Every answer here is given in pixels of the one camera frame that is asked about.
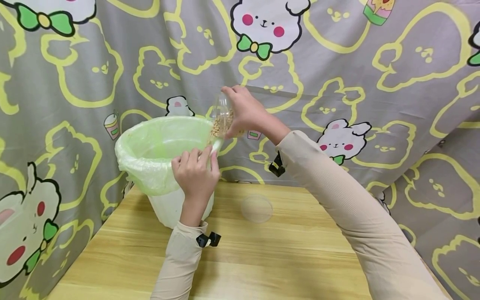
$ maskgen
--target garbage bag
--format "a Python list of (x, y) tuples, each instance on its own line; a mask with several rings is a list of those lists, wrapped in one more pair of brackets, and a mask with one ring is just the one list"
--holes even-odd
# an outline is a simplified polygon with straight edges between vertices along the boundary
[[(141, 122), (125, 131), (115, 144), (120, 171), (145, 194), (165, 195), (177, 190), (171, 161), (183, 151), (204, 149), (213, 123), (198, 117), (160, 117)], [(223, 140), (214, 142), (219, 151)]]

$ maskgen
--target peanut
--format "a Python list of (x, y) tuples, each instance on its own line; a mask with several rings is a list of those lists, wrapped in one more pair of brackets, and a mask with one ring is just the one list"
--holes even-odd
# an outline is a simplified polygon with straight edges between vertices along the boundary
[[(230, 126), (232, 126), (232, 122), (233, 122), (233, 110), (231, 109), (229, 112), (228, 112), (228, 116), (227, 116), (227, 121), (226, 121), (226, 124), (225, 124), (225, 128), (223, 128), (224, 124), (222, 122), (222, 119), (220, 116), (218, 116), (217, 118), (215, 118), (214, 122), (213, 122), (213, 128), (212, 128), (212, 131), (210, 132), (210, 138), (208, 139), (208, 145), (211, 145), (214, 138), (217, 138), (217, 137), (220, 137), (220, 135), (223, 135), (225, 133), (227, 133), (227, 131), (229, 130)], [(239, 132), (235, 137), (240, 137), (244, 134), (245, 132), (244, 131), (241, 131)]]

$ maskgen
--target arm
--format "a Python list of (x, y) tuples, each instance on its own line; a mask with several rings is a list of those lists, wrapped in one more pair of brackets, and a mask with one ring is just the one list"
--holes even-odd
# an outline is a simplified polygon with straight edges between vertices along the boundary
[(188, 299), (193, 274), (202, 255), (195, 239), (205, 234), (207, 225), (203, 222), (200, 227), (188, 227), (179, 222), (175, 226), (150, 300)]
[(284, 167), (337, 223), (355, 251), (374, 300), (446, 299), (395, 221), (347, 172), (300, 131), (291, 131), (244, 87), (224, 87), (235, 118), (231, 132), (263, 133)]
[(220, 178), (215, 152), (211, 167), (207, 167), (211, 151), (211, 146), (203, 152), (193, 149), (172, 160), (173, 175), (185, 193), (185, 200), (150, 300), (187, 300), (189, 297), (193, 274), (202, 255), (196, 239), (206, 232), (208, 224), (202, 221), (202, 216)]

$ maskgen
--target gray curtain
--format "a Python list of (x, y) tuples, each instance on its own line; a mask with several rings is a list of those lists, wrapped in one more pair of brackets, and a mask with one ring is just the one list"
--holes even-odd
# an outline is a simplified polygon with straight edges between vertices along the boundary
[[(479, 16), (476, 0), (0, 0), (0, 300), (43, 299), (118, 206), (122, 132), (208, 118), (235, 84), (370, 191), (454, 299), (476, 299)], [(222, 179), (297, 185), (268, 171), (275, 156), (248, 132), (224, 145)]]

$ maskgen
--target beige sleeve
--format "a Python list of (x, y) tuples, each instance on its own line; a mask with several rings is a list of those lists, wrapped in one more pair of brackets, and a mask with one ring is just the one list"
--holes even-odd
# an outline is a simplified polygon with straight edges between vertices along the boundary
[(396, 222), (306, 134), (292, 131), (277, 149), (351, 244), (374, 300), (446, 299)]
[(205, 234), (208, 224), (188, 227), (178, 223), (168, 241), (162, 269), (150, 300), (187, 300), (192, 288), (202, 248), (196, 238)]

